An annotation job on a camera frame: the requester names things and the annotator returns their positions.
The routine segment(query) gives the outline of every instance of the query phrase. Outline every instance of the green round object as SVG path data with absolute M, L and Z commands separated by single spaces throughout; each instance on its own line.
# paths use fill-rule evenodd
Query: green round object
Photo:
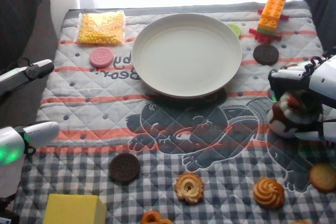
M 230 29 L 237 35 L 238 38 L 240 38 L 240 35 L 242 34 L 242 31 L 239 28 L 239 26 L 237 26 L 235 24 L 228 24 L 227 26 L 230 27 Z

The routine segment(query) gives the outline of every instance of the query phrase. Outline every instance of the pink cookie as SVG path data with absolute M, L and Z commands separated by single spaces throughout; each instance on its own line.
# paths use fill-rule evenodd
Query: pink cookie
M 96 68 L 108 67 L 113 62 L 113 53 L 106 47 L 99 47 L 90 54 L 90 63 Z

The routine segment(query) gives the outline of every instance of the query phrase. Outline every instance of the gingham pattern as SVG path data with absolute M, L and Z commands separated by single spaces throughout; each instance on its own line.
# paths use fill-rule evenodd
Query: gingham pattern
M 308 10 L 288 9 L 284 13 L 291 18 L 287 23 L 281 23 L 280 31 L 315 31 Z M 248 11 L 203 14 L 239 25 L 243 35 L 248 34 L 249 28 L 255 28 L 260 18 L 256 12 Z M 126 38 L 135 37 L 146 24 L 166 15 L 127 17 Z M 75 18 L 64 21 L 61 41 L 73 39 L 77 23 Z M 253 59 L 253 49 L 258 45 L 253 38 L 243 37 L 240 42 L 245 64 L 226 86 L 226 92 L 231 95 L 220 108 L 225 110 L 230 106 L 246 106 L 253 111 L 259 124 L 265 124 L 271 103 L 267 98 L 249 103 L 258 97 L 258 93 L 248 96 L 244 92 L 267 91 L 267 74 L 271 67 L 249 63 Z M 280 58 L 287 59 L 288 63 L 298 57 L 307 59 L 322 53 L 318 37 L 313 33 L 284 35 L 281 42 L 274 42 L 273 45 L 279 49 Z M 123 58 L 129 55 L 131 46 L 129 42 L 112 50 L 117 57 Z M 40 149 L 25 162 L 15 200 L 15 210 L 21 216 L 21 223 L 42 223 L 50 193 L 99 195 L 108 209 L 106 223 L 139 223 L 144 212 L 151 209 L 177 224 L 291 223 L 301 219 L 311 223 L 336 222 L 335 194 L 320 194 L 311 185 L 304 193 L 295 190 L 286 179 L 292 176 L 290 168 L 295 165 L 297 156 L 293 156 L 288 167 L 281 166 L 271 155 L 270 148 L 281 151 L 279 144 L 282 142 L 268 141 L 268 132 L 252 134 L 248 146 L 243 145 L 244 149 L 232 158 L 223 157 L 195 171 L 204 182 L 202 202 L 190 206 L 179 201 L 173 185 L 179 174 L 188 171 L 184 162 L 186 155 L 167 154 L 147 148 L 134 151 L 129 148 L 128 144 L 134 135 L 127 135 L 127 118 L 141 114 L 147 103 L 143 99 L 132 100 L 129 97 L 148 91 L 140 80 L 111 80 L 104 78 L 104 73 L 91 69 L 88 54 L 93 49 L 67 43 L 59 45 L 55 58 L 58 71 L 49 76 L 38 120 L 59 122 L 62 132 L 48 147 Z M 274 68 L 284 64 L 284 61 L 279 62 Z M 69 67 L 79 67 L 81 71 L 73 71 Z M 75 102 L 53 100 L 66 97 L 74 98 Z M 93 98 L 97 97 L 122 99 L 94 102 Z M 333 117 L 335 112 L 328 109 L 325 114 Z M 118 134 L 106 137 L 109 131 L 101 132 L 104 129 L 118 130 Z M 293 150 L 288 148 L 282 151 L 289 155 Z M 141 164 L 139 178 L 129 185 L 112 182 L 108 173 L 110 162 L 122 152 L 131 152 Z M 297 155 L 312 163 L 322 157 L 336 161 L 335 153 L 325 148 L 317 151 L 315 147 L 308 146 L 299 149 Z M 199 155 L 193 158 L 197 162 L 202 157 Z M 263 176 L 276 178 L 286 189 L 284 206 L 277 211 L 264 210 L 253 200 L 253 185 Z

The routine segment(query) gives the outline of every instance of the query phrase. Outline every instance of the quilted mat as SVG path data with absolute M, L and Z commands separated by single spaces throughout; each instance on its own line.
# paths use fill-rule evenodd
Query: quilted mat
M 304 2 L 286 4 L 290 19 L 279 24 L 282 40 L 272 43 L 280 59 L 270 67 L 253 59 L 259 43 L 248 30 L 257 27 L 258 8 L 263 5 L 126 9 L 125 42 L 110 47 L 113 64 L 101 70 L 89 63 L 95 47 L 72 42 L 79 11 L 69 11 L 37 114 L 37 120 L 58 122 L 61 132 L 26 159 L 14 207 L 20 222 L 42 223 L 53 193 L 98 195 L 108 210 L 106 223 L 139 223 L 151 209 L 175 224 L 336 223 L 335 193 L 319 193 L 308 177 L 314 163 L 335 163 L 335 151 L 284 141 L 265 120 L 273 104 L 269 71 L 322 54 L 311 13 Z M 134 70 L 135 37 L 150 22 L 174 13 L 199 13 L 241 28 L 241 66 L 218 93 L 192 101 L 168 99 L 149 90 Z M 324 113 L 336 118 L 330 108 Z M 129 185 L 109 176 L 109 164 L 120 153 L 135 155 L 141 164 L 139 178 Z M 174 191 L 184 172 L 197 173 L 204 182 L 204 199 L 197 205 L 179 201 Z M 285 189 L 278 210 L 265 210 L 253 199 L 253 185 L 263 176 Z

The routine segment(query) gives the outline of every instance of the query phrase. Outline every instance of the plate rim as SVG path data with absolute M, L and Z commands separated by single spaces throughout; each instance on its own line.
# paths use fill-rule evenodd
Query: plate rim
M 237 67 L 237 69 L 235 70 L 235 73 L 233 74 L 233 76 L 230 77 L 230 79 L 229 79 L 225 84 L 223 84 L 222 86 L 220 86 L 220 87 L 217 88 L 217 89 L 214 89 L 214 90 L 212 90 L 212 91 L 210 91 L 210 92 L 203 93 L 203 94 L 198 94 L 198 95 L 174 95 L 174 94 L 166 93 L 166 92 L 164 92 L 164 91 L 161 91 L 161 90 L 159 90 L 159 89 L 157 89 L 157 88 L 155 88 L 155 87 L 149 85 L 149 84 L 148 84 L 148 83 L 141 77 L 141 75 L 140 75 L 139 72 L 137 71 L 137 67 L 136 67 L 136 65 L 134 64 L 134 61 L 133 61 L 133 57 L 134 57 L 134 45 L 135 45 L 135 43 L 137 42 L 139 36 L 141 35 L 141 33 L 142 33 L 145 29 L 146 29 L 146 30 L 151 29 L 151 26 L 153 26 L 152 24 L 157 23 L 157 22 L 159 22 L 159 21 L 162 21 L 163 19 L 166 19 L 166 18 L 171 18 L 172 16 L 190 16 L 190 17 L 195 17 L 195 16 L 200 17 L 200 16 L 201 16 L 202 18 L 210 19 L 210 20 L 212 20 L 212 21 L 217 22 L 217 23 L 218 23 L 219 25 L 221 25 L 221 26 L 225 26 L 225 27 L 227 27 L 227 29 L 228 29 L 228 31 L 229 31 L 228 33 L 231 34 L 231 36 L 234 37 L 234 38 L 236 39 L 236 41 L 238 42 L 238 44 L 239 44 L 239 56 L 238 56 L 238 57 L 239 57 L 239 64 L 238 64 L 238 67 Z M 134 41 L 134 43 L 133 43 L 132 50 L 131 50 L 131 56 L 132 56 L 131 58 L 132 58 L 133 67 L 134 67 L 136 73 L 139 75 L 139 77 L 140 77 L 140 79 L 143 81 L 143 83 L 145 83 L 148 87 L 150 87 L 150 88 L 153 89 L 154 91 L 156 91 L 156 92 L 158 92 L 158 93 L 160 93 L 160 94 L 164 94 L 164 95 L 166 95 L 166 96 L 168 96 L 168 97 L 180 98 L 180 99 L 192 99 L 192 98 L 201 98 L 201 97 L 204 97 L 204 96 L 206 96 L 206 95 L 212 94 L 212 93 L 214 93 L 214 92 L 216 92 L 216 91 L 222 89 L 225 85 L 227 85 L 227 84 L 232 80 L 232 78 L 236 75 L 236 73 L 237 73 L 237 71 L 238 71 L 238 69 L 239 69 L 239 67 L 240 67 L 240 65 L 241 65 L 241 62 L 242 62 L 242 59 L 243 59 L 243 49 L 242 49 L 242 47 L 241 47 L 241 45 L 240 45 L 240 40 L 239 40 L 239 38 L 235 35 L 235 33 L 234 33 L 234 32 L 233 32 L 227 25 L 225 25 L 225 24 L 224 24 L 223 22 L 221 22 L 220 20 L 218 20 L 218 19 L 216 19 L 216 18 L 213 18 L 213 17 L 209 17 L 209 16 L 206 16 L 206 15 L 203 15 L 203 14 L 178 13 L 178 14 L 171 14 L 171 15 L 168 15 L 168 16 L 165 16 L 165 17 L 162 17 L 162 18 L 159 18 L 159 19 L 157 19 L 157 20 L 151 22 L 150 24 L 148 24 L 145 28 L 143 28 L 143 29 L 141 30 L 141 32 L 137 35 L 137 37 L 136 37 L 136 39 L 135 39 L 135 41 Z

